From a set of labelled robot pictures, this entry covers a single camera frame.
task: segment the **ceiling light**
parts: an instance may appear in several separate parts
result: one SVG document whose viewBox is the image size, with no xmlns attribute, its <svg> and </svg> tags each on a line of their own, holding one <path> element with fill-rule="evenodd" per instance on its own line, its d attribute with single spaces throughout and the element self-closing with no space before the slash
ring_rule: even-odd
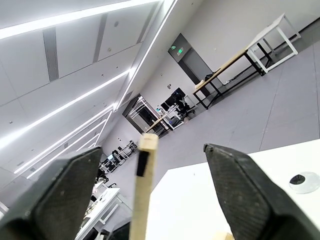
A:
<svg viewBox="0 0 320 240">
<path fill-rule="evenodd" d="M 119 3 L 98 6 L 94 8 L 89 8 L 85 10 L 70 12 L 66 14 L 61 14 L 58 16 L 47 17 L 35 21 L 30 21 L 26 23 L 22 23 L 15 26 L 6 27 L 0 29 L 0 39 L 9 38 L 15 35 L 31 32 L 38 29 L 44 29 L 48 27 L 52 27 L 58 24 L 67 23 L 70 21 L 98 15 L 104 14 L 120 9 L 126 9 L 134 6 L 139 6 L 148 3 L 158 2 L 159 0 L 129 0 L 123 1 Z"/>
<path fill-rule="evenodd" d="M 106 122 L 104 123 L 104 125 L 103 125 L 103 127 L 102 127 L 102 129 L 101 129 L 101 131 L 100 131 L 100 133 L 99 133 L 99 136 L 98 136 L 98 138 L 96 139 L 96 141 L 95 141 L 95 143 L 94 143 L 94 146 L 97 145 L 97 142 L 99 141 L 99 138 L 100 138 L 102 132 L 104 131 L 104 129 L 105 129 L 105 127 L 106 127 L 106 124 L 107 124 L 107 122 L 109 121 L 109 118 L 111 117 L 111 114 L 112 114 L 112 112 L 109 113 L 109 116 L 107 117 Z"/>
<path fill-rule="evenodd" d="M 76 150 L 76 152 L 78 152 L 78 151 L 80 151 L 81 149 L 83 149 L 85 146 L 88 145 L 88 143 L 90 143 L 91 141 L 93 141 L 93 140 L 96 139 L 97 137 L 99 137 L 99 134 L 95 135 L 93 138 L 91 138 L 89 141 L 87 141 L 85 144 L 83 144 L 81 147 L 79 147 L 79 148 Z"/>
<path fill-rule="evenodd" d="M 75 144 L 77 144 L 78 142 L 80 142 L 83 138 L 85 138 L 86 136 L 88 136 L 90 133 L 92 133 L 96 128 L 100 127 L 102 124 L 105 124 L 107 120 L 103 120 L 102 122 L 100 122 L 97 126 L 95 126 L 94 128 L 92 128 L 90 131 L 86 132 L 84 135 L 82 135 L 81 137 L 79 137 L 76 141 L 74 141 L 72 144 L 70 144 L 67 148 L 63 149 L 61 152 L 59 152 L 57 155 L 55 155 L 54 157 L 52 157 L 49 161 L 47 161 L 45 164 L 43 164 L 41 167 L 39 167 L 37 170 L 35 170 L 33 173 L 31 173 L 29 176 L 26 177 L 26 179 L 31 178 L 33 175 L 35 175 L 36 173 L 38 173 L 40 170 L 42 170 L 45 166 L 47 166 L 48 164 L 50 164 L 52 161 L 54 161 L 57 157 L 59 157 L 61 154 L 63 154 L 65 151 L 67 151 L 68 149 L 70 149 L 72 146 L 74 146 Z"/>
<path fill-rule="evenodd" d="M 49 114 L 43 116 L 42 118 L 38 119 L 37 121 L 31 123 L 30 125 L 15 131 L 11 134 L 9 134 L 8 136 L 5 136 L 3 138 L 0 139 L 0 149 L 4 148 L 5 146 L 9 145 L 10 143 L 12 143 L 14 140 L 16 140 L 17 138 L 19 138 L 21 135 L 23 135 L 25 132 L 29 131 L 30 129 L 34 128 L 35 126 L 41 124 L 42 122 L 44 122 L 45 120 L 51 118 L 52 116 L 60 113 L 61 111 L 65 110 L 66 108 L 72 106 L 73 104 L 79 102 L 80 100 L 90 96 L 91 94 L 94 94 L 96 91 L 104 88 L 105 86 L 113 83 L 114 81 L 120 79 L 121 77 L 127 75 L 129 73 L 130 69 L 127 71 L 124 71 L 123 73 L 119 74 L 118 76 L 115 76 L 114 78 L 110 79 L 109 81 L 106 81 L 105 83 L 97 86 L 96 88 L 86 92 L 85 94 L 77 97 L 76 99 L 66 103 L 65 105 L 59 107 L 58 109 L 50 112 Z"/>
<path fill-rule="evenodd" d="M 120 105 L 122 104 L 122 101 L 124 100 L 124 98 L 125 98 L 126 94 L 128 93 L 128 91 L 129 91 L 129 88 L 130 88 L 131 84 L 132 84 L 132 83 L 133 83 L 133 81 L 135 80 L 135 78 L 136 78 L 136 76 L 137 76 L 137 74 L 138 74 L 138 72 L 139 72 L 139 70 L 140 70 L 140 68 L 141 68 L 142 64 L 143 64 L 143 63 L 144 63 L 144 61 L 146 60 L 146 57 L 147 57 L 148 53 L 150 52 L 150 50 L 151 50 L 152 46 L 154 45 L 154 43 L 155 43 L 155 41 L 156 41 L 156 39 L 157 39 L 158 35 L 160 34 L 160 32 L 161 32 L 162 28 L 164 27 L 164 25 L 165 25 L 166 21 L 168 20 L 169 15 L 171 14 L 171 12 L 172 12 L 172 10 L 174 9 L 174 7 L 175 7 L 175 5 L 177 4 L 177 2 L 178 2 L 178 0 L 175 0 L 175 1 L 174 1 L 174 3 L 172 4 L 171 8 L 170 8 L 170 9 L 169 9 L 169 11 L 168 11 L 168 13 L 166 14 L 166 16 L 165 16 L 164 20 L 162 21 L 161 26 L 160 26 L 160 28 L 159 28 L 158 32 L 157 32 L 157 33 L 156 33 L 156 35 L 154 36 L 154 38 L 153 38 L 153 40 L 152 40 L 152 42 L 151 42 L 151 44 L 150 44 L 149 48 L 147 49 L 147 51 L 146 51 L 145 55 L 143 56 L 143 58 L 142 58 L 141 62 L 139 63 L 138 67 L 136 68 L 136 70 L 135 70 L 135 72 L 134 72 L 134 75 L 133 75 L 133 77 L 131 78 L 131 80 L 130 80 L 130 82 L 129 82 L 128 87 L 126 88 L 126 90 L 125 90 L 125 92 L 124 92 L 123 96 L 121 97 L 121 99 L 120 99 L 120 101 L 119 101 L 118 105 L 116 106 L 116 110 L 118 110 L 118 109 L 119 109 L 119 107 L 120 107 Z"/>
<path fill-rule="evenodd" d="M 88 149 L 92 148 L 94 145 L 95 145 L 95 143 L 92 143 L 92 144 L 88 147 Z"/>
<path fill-rule="evenodd" d="M 90 118 L 88 121 L 84 122 L 83 124 L 81 124 L 80 126 L 78 126 L 75 130 L 71 131 L 70 133 L 68 133 L 67 135 L 65 135 L 63 138 L 61 138 L 60 140 L 56 141 L 54 144 L 52 144 L 50 147 L 48 147 L 47 149 L 45 149 L 44 151 L 42 151 L 41 153 L 39 153 L 37 156 L 35 156 L 34 158 L 32 158 L 30 161 L 26 162 L 24 165 L 22 165 L 21 167 L 19 167 L 16 171 L 14 171 L 14 174 L 19 173 L 22 170 L 27 170 L 27 167 L 32 164 L 36 164 L 37 162 L 39 162 L 41 159 L 45 158 L 47 155 L 49 155 L 51 152 L 50 150 L 54 150 L 54 147 L 59 147 L 61 144 L 63 144 L 69 137 L 71 137 L 72 135 L 78 134 L 80 131 L 83 130 L 83 128 L 87 127 L 88 124 L 90 124 L 92 121 L 95 121 L 96 119 L 102 117 L 103 115 L 105 115 L 107 112 L 109 112 L 111 110 L 111 108 L 114 107 L 115 104 L 112 104 L 108 107 L 106 107 L 105 109 L 103 109 L 101 112 L 97 113 L 95 116 L 93 116 L 92 118 Z"/>
</svg>

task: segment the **wooden block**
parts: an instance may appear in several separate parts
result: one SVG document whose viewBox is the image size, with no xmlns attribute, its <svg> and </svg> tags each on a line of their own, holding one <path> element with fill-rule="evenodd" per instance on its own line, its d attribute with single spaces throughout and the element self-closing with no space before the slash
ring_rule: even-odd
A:
<svg viewBox="0 0 320 240">
<path fill-rule="evenodd" d="M 139 143 L 138 148 L 140 152 L 135 179 L 130 240 L 144 240 L 146 238 L 149 201 L 152 192 L 158 139 L 157 135 L 146 133 L 141 137 Z"/>
</svg>

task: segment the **white table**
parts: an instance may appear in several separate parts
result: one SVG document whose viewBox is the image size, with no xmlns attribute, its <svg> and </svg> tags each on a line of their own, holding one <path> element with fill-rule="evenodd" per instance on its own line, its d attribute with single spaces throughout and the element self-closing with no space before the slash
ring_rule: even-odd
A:
<svg viewBox="0 0 320 240">
<path fill-rule="evenodd" d="M 320 189 L 296 194 L 289 186 L 300 172 L 320 174 L 320 139 L 250 156 L 320 229 Z M 168 170 L 151 194 L 146 239 L 212 240 L 217 232 L 230 233 L 214 189 L 207 162 Z"/>
<path fill-rule="evenodd" d="M 82 240 L 97 224 L 97 222 L 106 224 L 106 221 L 111 217 L 111 215 L 115 212 L 115 210 L 118 207 L 124 207 L 124 209 L 131 214 L 131 206 L 129 205 L 127 200 L 119 193 L 119 191 L 120 188 L 108 188 L 101 194 L 99 199 L 97 199 L 98 203 L 93 208 L 92 212 L 90 212 L 86 216 L 86 218 L 90 219 L 77 233 L 75 240 Z M 115 202 L 116 205 L 111 209 L 110 213 L 107 216 L 105 216 L 104 219 L 102 219 L 102 217 L 107 213 L 107 211 Z"/>
<path fill-rule="evenodd" d="M 268 71 L 270 71 L 271 69 L 275 68 L 276 66 L 278 66 L 279 64 L 283 63 L 284 61 L 288 60 L 289 58 L 293 57 L 294 55 L 298 54 L 298 51 L 296 50 L 296 48 L 293 46 L 293 44 L 291 43 L 291 41 L 288 39 L 288 37 L 285 35 L 285 33 L 281 30 L 280 28 L 280 23 L 282 22 L 282 20 L 286 20 L 286 22 L 289 24 L 289 26 L 294 30 L 297 38 L 301 38 L 300 34 L 298 33 L 298 31 L 295 30 L 295 28 L 293 27 L 293 25 L 290 23 L 290 21 L 288 20 L 288 18 L 286 17 L 286 15 L 283 13 L 280 17 L 278 17 L 273 23 L 271 23 L 269 26 L 267 26 L 264 30 L 262 30 L 260 33 L 258 33 L 255 38 L 252 40 L 252 42 L 248 45 L 248 47 L 246 49 L 248 49 L 248 53 L 255 59 L 255 61 L 260 65 L 260 67 L 263 69 L 263 71 L 265 71 L 265 73 L 268 73 Z M 260 59 L 255 55 L 253 49 L 255 48 L 255 45 L 263 40 L 265 42 L 265 44 L 270 48 L 270 50 L 272 52 L 274 52 L 274 49 L 270 46 L 270 44 L 267 42 L 267 40 L 265 39 L 266 35 L 268 35 L 272 30 L 276 29 L 279 34 L 283 37 L 284 41 L 288 44 L 288 46 L 291 48 L 292 53 L 289 54 L 288 56 L 282 58 L 281 60 L 277 61 L 276 63 L 274 63 L 273 65 L 269 66 L 268 68 L 266 68 L 263 63 L 260 61 Z"/>
</svg>

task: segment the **workstation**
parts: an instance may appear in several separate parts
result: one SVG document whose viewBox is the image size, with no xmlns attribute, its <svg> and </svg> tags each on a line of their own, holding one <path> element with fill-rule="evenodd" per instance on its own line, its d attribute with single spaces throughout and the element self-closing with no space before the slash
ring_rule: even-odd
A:
<svg viewBox="0 0 320 240">
<path fill-rule="evenodd" d="M 184 119 L 189 115 L 195 114 L 195 104 L 190 98 L 180 89 L 175 90 L 171 96 L 161 104 L 158 111 L 160 117 L 149 127 L 146 133 L 149 133 L 158 124 L 165 124 L 171 130 L 175 130 L 184 124 Z"/>
<path fill-rule="evenodd" d="M 319 239 L 318 0 L 19 3 L 35 11 L 4 5 L 0 26 L 0 239 L 17 217 L 37 240 Z"/>
</svg>

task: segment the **office chair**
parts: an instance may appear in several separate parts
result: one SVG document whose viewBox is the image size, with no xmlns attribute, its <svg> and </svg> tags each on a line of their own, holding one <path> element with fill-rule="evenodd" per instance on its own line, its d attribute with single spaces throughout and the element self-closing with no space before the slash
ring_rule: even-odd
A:
<svg viewBox="0 0 320 240">
<path fill-rule="evenodd" d="M 180 121 L 182 122 L 185 118 L 189 117 L 189 114 L 195 114 L 196 111 L 189 106 L 189 104 L 186 103 L 184 97 L 178 93 L 174 92 L 173 93 L 173 98 L 175 103 L 177 104 L 177 109 L 175 110 L 179 116 L 180 116 Z"/>
</svg>

